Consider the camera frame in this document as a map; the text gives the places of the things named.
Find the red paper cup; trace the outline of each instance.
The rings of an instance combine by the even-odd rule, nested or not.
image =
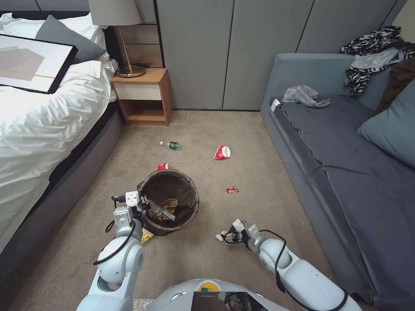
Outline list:
[[[169,169],[168,164],[163,162],[163,163],[160,163],[159,165],[157,165],[156,170],[159,171],[161,169]]]
[[[216,150],[214,159],[216,160],[223,160],[230,157],[230,149],[224,145],[220,145],[219,148]]]

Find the picture frame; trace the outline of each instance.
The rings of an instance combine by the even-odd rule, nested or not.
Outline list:
[[[74,45],[0,34],[0,85],[55,93],[77,52]]]

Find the brown cloth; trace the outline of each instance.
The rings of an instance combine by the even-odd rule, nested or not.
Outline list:
[[[375,114],[388,109],[398,94],[415,79],[415,57],[408,59],[402,64],[393,66],[389,75],[389,83],[383,92]]]

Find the yellow wrapper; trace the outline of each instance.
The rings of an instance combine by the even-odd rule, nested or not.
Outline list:
[[[153,235],[153,233],[143,228],[143,237],[141,238],[141,245],[150,240],[153,237]]]

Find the teal pillow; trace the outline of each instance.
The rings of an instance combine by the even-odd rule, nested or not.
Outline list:
[[[389,109],[363,123],[358,133],[415,168],[415,80],[404,88]]]

